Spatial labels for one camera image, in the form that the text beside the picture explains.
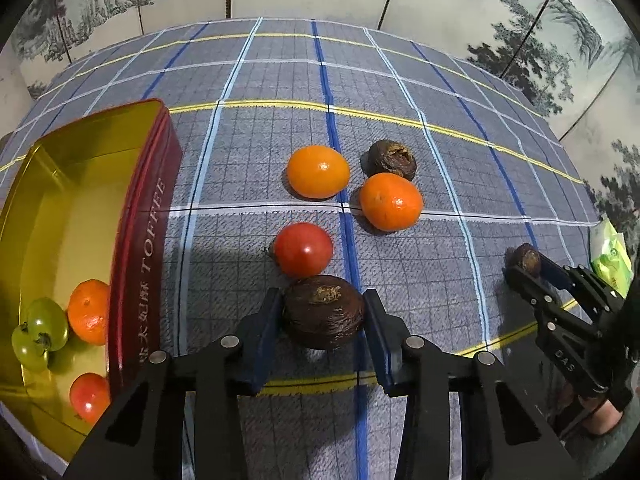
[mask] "dark brown round fruit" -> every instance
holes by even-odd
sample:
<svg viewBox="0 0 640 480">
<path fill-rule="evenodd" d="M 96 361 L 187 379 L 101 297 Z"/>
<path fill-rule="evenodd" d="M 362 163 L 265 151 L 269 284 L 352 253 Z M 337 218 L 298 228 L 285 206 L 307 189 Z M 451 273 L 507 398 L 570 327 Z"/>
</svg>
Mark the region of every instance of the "dark brown round fruit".
<svg viewBox="0 0 640 480">
<path fill-rule="evenodd" d="M 284 295 L 282 325 L 293 342 L 328 350 L 346 343 L 364 320 L 364 300 L 351 283 L 320 274 L 293 283 Z"/>
<path fill-rule="evenodd" d="M 417 165 L 414 154 L 400 142 L 382 139 L 374 142 L 368 155 L 370 175 L 393 173 L 409 181 L 414 179 Z"/>
<path fill-rule="evenodd" d="M 516 265 L 527 271 L 534 278 L 540 277 L 542 260 L 540 253 L 531 244 L 522 244 L 511 253 L 510 265 Z"/>
</svg>

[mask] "red box side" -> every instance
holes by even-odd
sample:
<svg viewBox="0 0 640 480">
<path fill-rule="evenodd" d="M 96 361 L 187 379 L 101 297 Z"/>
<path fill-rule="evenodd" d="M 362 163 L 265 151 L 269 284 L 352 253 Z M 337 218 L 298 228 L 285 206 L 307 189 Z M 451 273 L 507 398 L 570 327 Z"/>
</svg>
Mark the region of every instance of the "red box side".
<svg viewBox="0 0 640 480">
<path fill-rule="evenodd" d="M 169 110 L 162 104 L 129 184 L 116 236 L 106 346 L 112 397 L 159 349 L 164 237 L 181 160 Z"/>
</svg>

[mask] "cherry tomato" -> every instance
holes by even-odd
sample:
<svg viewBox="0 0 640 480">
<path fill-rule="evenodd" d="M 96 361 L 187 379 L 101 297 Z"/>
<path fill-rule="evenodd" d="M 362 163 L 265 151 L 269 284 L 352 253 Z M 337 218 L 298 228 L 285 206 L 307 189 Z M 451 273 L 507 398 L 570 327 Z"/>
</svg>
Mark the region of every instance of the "cherry tomato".
<svg viewBox="0 0 640 480">
<path fill-rule="evenodd" d="M 69 323 L 59 304 L 49 298 L 31 302 L 27 309 L 29 335 L 46 350 L 60 350 L 69 338 Z"/>
<path fill-rule="evenodd" d="M 31 372 L 43 372 L 49 365 L 49 352 L 33 341 L 27 324 L 17 326 L 11 334 L 11 346 L 20 364 Z"/>
<path fill-rule="evenodd" d="M 78 415 L 94 425 L 111 402 L 107 379 L 98 374 L 82 374 L 71 385 L 69 401 Z"/>
<path fill-rule="evenodd" d="M 334 244 L 322 228 L 300 222 L 278 233 L 271 252 L 287 276 L 308 278 L 320 274 L 329 264 L 334 254 Z"/>
</svg>

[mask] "green tomato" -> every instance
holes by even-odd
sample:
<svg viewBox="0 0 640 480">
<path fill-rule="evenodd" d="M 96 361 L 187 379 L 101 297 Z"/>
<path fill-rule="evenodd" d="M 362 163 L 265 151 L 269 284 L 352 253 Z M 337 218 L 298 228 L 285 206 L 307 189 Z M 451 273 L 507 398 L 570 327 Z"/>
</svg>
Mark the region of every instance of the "green tomato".
<svg viewBox="0 0 640 480">
<path fill-rule="evenodd" d="M 26 323 L 11 334 L 11 346 L 20 364 L 31 372 L 43 372 L 49 364 L 49 352 L 37 344 L 27 330 Z"/>
<path fill-rule="evenodd" d="M 45 350 L 60 350 L 69 338 L 66 313 L 49 298 L 34 300 L 27 309 L 27 327 L 31 338 Z"/>
</svg>

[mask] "orange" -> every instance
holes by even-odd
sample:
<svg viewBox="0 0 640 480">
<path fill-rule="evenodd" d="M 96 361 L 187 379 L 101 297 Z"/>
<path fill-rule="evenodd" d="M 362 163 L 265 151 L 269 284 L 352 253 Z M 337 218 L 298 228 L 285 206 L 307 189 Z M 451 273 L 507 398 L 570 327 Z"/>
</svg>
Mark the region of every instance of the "orange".
<svg viewBox="0 0 640 480">
<path fill-rule="evenodd" d="M 328 146 L 305 146 L 296 150 L 287 164 L 287 178 L 299 195 L 329 198 L 349 182 L 349 165 Z"/>
<path fill-rule="evenodd" d="M 360 190 L 360 207 L 381 231 L 407 229 L 418 221 L 422 195 L 411 182 L 393 173 L 368 178 Z"/>
<path fill-rule="evenodd" d="M 106 341 L 109 285 L 100 280 L 87 280 L 71 293 L 66 315 L 76 335 L 92 345 Z"/>
</svg>

